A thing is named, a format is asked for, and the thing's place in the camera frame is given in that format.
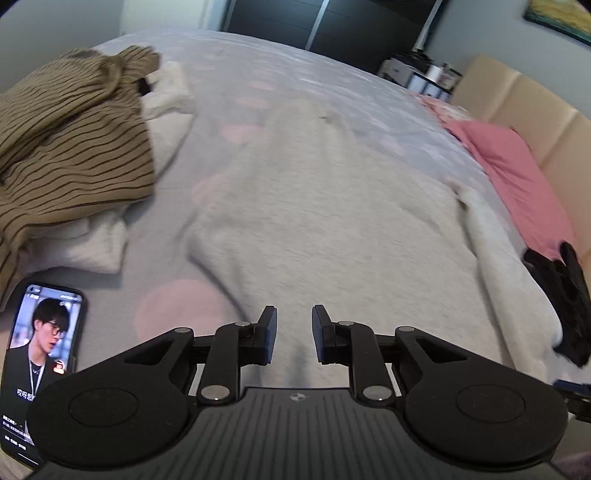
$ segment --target bed sheet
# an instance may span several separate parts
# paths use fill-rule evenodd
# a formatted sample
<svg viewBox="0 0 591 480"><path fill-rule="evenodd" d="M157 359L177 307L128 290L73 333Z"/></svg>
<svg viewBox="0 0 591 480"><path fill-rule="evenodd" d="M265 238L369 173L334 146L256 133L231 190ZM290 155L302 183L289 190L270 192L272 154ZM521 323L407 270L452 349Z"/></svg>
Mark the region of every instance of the bed sheet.
<svg viewBox="0 0 591 480"><path fill-rule="evenodd" d="M79 288L89 299L78 369L177 326L209 335L235 319L233 307L188 260L187 227L195 204L215 188L238 150L256 140L270 112L289 99L320 99L343 114L361 143L435 179L477 188L522 247L481 167L403 88L307 51L228 33L159 28L98 48L115 54L131 44L152 45L163 61L184 64L197 115L153 198L126 214L129 244L120 274L57 268L34 276ZM19 294L0 317L4 338Z"/></svg>

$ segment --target smartphone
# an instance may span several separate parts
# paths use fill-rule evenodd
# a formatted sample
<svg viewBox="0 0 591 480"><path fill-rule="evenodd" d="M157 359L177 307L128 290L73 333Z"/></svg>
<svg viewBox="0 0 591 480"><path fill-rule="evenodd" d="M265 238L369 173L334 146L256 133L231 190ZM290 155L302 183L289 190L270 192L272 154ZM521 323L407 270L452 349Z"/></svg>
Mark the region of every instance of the smartphone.
<svg viewBox="0 0 591 480"><path fill-rule="evenodd" d="M12 325L2 371L0 447L30 468L41 466L31 440L27 412L46 386L76 366L86 300L82 292L29 282Z"/></svg>

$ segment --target lanyard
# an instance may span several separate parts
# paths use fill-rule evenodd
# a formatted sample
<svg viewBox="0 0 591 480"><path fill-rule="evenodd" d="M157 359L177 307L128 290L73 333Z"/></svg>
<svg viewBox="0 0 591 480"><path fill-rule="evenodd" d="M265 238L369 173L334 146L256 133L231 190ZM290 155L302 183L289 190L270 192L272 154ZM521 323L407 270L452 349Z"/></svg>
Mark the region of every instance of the lanyard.
<svg viewBox="0 0 591 480"><path fill-rule="evenodd" d="M46 363L47 363L47 360L41 366L41 370L39 370L39 376L37 377L37 385L33 386L33 368L31 366L31 362L29 361L29 378L31 379L31 394L33 396L36 395L37 389L39 388L39 383L41 382L41 377L43 376L43 371L45 370Z"/></svg>

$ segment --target man on phone screen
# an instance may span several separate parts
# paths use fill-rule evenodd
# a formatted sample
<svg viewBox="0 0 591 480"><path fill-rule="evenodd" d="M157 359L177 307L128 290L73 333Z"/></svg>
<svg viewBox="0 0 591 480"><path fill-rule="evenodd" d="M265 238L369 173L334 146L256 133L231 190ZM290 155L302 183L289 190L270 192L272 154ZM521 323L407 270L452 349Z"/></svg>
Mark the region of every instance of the man on phone screen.
<svg viewBox="0 0 591 480"><path fill-rule="evenodd" d="M63 302L44 299L37 304L31 319L31 340L6 353L2 390L8 395L10 408L6 414L25 431L29 405L35 395L61 378L63 364L49 357L56 343L66 336L70 327L70 313Z"/></svg>

